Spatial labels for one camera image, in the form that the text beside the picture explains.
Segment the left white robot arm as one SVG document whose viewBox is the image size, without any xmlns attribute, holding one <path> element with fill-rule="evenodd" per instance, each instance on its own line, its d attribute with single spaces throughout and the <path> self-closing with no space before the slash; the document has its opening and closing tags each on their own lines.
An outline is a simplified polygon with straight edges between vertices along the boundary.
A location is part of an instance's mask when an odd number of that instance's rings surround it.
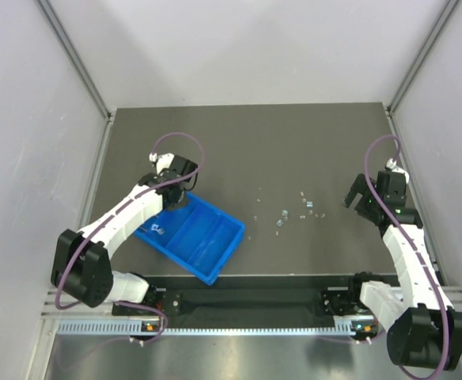
<svg viewBox="0 0 462 380">
<path fill-rule="evenodd" d="M 138 274 L 112 270 L 117 249 L 148 219 L 187 204 L 185 184 L 199 166 L 176 154 L 150 155 L 147 173 L 112 209 L 80 230 L 58 237 L 51 270 L 55 305 L 67 310 L 79 303 L 95 308 L 105 302 L 140 304 L 150 291 Z"/>
</svg>

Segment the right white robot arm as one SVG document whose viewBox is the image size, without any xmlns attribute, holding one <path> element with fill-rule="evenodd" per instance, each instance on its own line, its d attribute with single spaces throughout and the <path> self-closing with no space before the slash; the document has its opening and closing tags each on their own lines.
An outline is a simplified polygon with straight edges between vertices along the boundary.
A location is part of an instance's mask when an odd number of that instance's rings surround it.
<svg viewBox="0 0 462 380">
<path fill-rule="evenodd" d="M 379 230 L 393 260 L 400 293 L 376 275 L 361 273 L 353 292 L 386 332 L 390 360 L 402 367 L 456 369 L 462 355 L 462 312 L 439 283 L 425 246 L 418 211 L 407 207 L 408 173 L 389 159 L 373 179 L 357 175 L 344 204 Z"/>
</svg>

